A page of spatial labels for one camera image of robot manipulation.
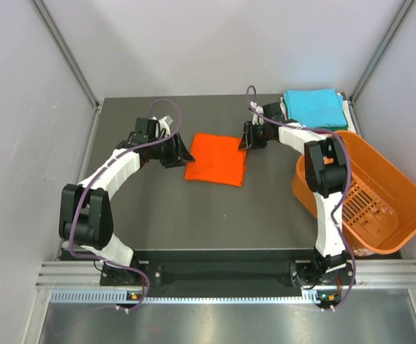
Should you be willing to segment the orange t shirt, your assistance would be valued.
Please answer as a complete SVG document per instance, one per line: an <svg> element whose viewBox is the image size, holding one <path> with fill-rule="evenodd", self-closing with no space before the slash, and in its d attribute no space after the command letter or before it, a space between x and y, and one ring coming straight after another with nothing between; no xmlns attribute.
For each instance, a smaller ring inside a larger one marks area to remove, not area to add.
<svg viewBox="0 0 416 344"><path fill-rule="evenodd" d="M187 165L185 180L242 187L247 152L240 143L238 137L196 133L190 147L195 162Z"/></svg>

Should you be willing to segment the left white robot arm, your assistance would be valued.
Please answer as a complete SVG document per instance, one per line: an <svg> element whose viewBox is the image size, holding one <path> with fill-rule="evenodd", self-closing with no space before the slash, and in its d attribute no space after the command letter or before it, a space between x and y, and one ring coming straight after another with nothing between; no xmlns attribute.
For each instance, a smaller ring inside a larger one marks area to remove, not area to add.
<svg viewBox="0 0 416 344"><path fill-rule="evenodd" d="M110 157L89 177L62 189L59 236L69 243L76 259L101 261L116 269L125 284L148 282L135 251L114 233L111 200L124 183L146 163L164 168L194 162L180 134L171 130L169 116L138 118L128 138L120 141Z"/></svg>

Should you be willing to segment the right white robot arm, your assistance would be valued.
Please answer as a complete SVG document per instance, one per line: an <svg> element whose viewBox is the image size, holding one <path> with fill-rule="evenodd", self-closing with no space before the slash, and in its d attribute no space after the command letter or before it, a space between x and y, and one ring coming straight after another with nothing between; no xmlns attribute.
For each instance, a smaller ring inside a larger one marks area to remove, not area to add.
<svg viewBox="0 0 416 344"><path fill-rule="evenodd" d="M244 123L238 149L262 149L270 141L293 148L304 158L304 178L316 202L317 237L311 259L314 278L323 284L347 267L342 234L342 204L351 182L349 154L342 139L327 129L307 128L286 119L278 102L248 103L253 115Z"/></svg>

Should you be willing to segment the folded cyan t shirt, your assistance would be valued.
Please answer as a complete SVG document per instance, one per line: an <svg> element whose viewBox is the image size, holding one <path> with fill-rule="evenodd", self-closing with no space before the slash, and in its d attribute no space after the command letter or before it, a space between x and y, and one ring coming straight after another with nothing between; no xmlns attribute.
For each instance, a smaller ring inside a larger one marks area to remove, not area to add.
<svg viewBox="0 0 416 344"><path fill-rule="evenodd" d="M311 128L346 125L343 99L334 89L287 90L284 93L289 118Z"/></svg>

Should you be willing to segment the folded green t shirt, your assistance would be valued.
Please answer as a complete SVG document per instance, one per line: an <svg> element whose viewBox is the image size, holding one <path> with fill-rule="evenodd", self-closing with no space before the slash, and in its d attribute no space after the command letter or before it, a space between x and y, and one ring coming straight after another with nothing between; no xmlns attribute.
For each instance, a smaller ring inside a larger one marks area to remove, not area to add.
<svg viewBox="0 0 416 344"><path fill-rule="evenodd" d="M349 128L349 125L335 125L335 126L325 126L325 127L320 127L323 129L327 129L330 131L337 131L337 130L347 130Z"/></svg>

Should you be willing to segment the folded white t shirt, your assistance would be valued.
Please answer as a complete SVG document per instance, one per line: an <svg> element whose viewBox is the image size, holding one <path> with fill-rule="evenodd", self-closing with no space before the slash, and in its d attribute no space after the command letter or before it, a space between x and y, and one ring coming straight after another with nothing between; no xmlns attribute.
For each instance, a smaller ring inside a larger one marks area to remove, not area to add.
<svg viewBox="0 0 416 344"><path fill-rule="evenodd" d="M280 97L280 102L281 102L281 110L282 110L284 116L286 118L288 118L289 117L288 116L288 110L287 110L286 103L284 101L283 96ZM344 116L345 116L345 119L347 121L347 130L350 131L350 132L353 132L353 133L357 133L357 130L354 126L354 121L352 119L352 114L351 114L350 109L349 109L349 102L347 100L343 99L342 104L343 104L342 107L343 107Z"/></svg>

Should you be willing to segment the orange plastic basket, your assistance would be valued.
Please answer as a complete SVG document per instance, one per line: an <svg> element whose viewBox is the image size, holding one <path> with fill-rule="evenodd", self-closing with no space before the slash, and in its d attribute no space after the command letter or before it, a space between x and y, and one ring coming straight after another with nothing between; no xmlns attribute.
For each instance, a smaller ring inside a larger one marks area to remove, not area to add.
<svg viewBox="0 0 416 344"><path fill-rule="evenodd" d="M416 184L361 136L338 134L352 162L342 212L346 240L357 257L398 252L416 235Z"/></svg>

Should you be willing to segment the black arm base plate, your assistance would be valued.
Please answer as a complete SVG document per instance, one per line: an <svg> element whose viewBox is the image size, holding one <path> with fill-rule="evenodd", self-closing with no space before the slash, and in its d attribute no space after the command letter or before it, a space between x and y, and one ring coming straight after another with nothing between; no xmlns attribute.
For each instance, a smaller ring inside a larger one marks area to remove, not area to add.
<svg viewBox="0 0 416 344"><path fill-rule="evenodd" d="M150 280L150 297L297 296L301 288L347 287L352 265L314 276L314 249L139 250L139 268Z"/></svg>

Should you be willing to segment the aluminium frame rail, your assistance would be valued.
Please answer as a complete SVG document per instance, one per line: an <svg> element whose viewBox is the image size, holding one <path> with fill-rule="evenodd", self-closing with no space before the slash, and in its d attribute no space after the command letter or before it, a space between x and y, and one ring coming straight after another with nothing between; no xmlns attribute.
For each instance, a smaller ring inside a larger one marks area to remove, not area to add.
<svg viewBox="0 0 416 344"><path fill-rule="evenodd" d="M77 84L81 88L84 96L88 100L89 104L97 109L100 106L100 102L95 96L92 88L90 87L84 73L81 71L79 64L77 63L71 49L69 48L65 38L63 37L54 17L50 13L47 5L42 0L30 0L31 5L34 7L35 12L41 19L43 25L47 29L50 37L52 38L55 46L59 50L64 62L67 64L70 72L72 73Z"/></svg>

